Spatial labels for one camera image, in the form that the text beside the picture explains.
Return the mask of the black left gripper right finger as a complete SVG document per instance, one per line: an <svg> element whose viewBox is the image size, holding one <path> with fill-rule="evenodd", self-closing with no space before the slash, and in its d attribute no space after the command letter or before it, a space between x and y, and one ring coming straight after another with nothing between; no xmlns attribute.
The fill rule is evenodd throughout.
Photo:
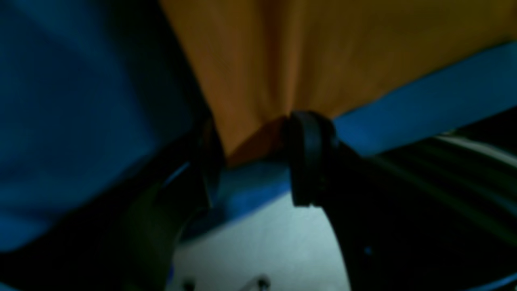
<svg viewBox="0 0 517 291"><path fill-rule="evenodd" d="M440 134L360 157L314 112L288 120L292 202L319 207L353 291L515 291L516 140Z"/></svg>

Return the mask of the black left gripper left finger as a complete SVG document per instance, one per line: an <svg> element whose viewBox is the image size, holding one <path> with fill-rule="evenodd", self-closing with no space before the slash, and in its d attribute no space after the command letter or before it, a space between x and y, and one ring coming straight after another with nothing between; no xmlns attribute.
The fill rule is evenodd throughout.
<svg viewBox="0 0 517 291"><path fill-rule="evenodd" d="M211 118L140 171L1 254L1 282L17 291L162 291L175 246L209 210L223 153Z"/></svg>

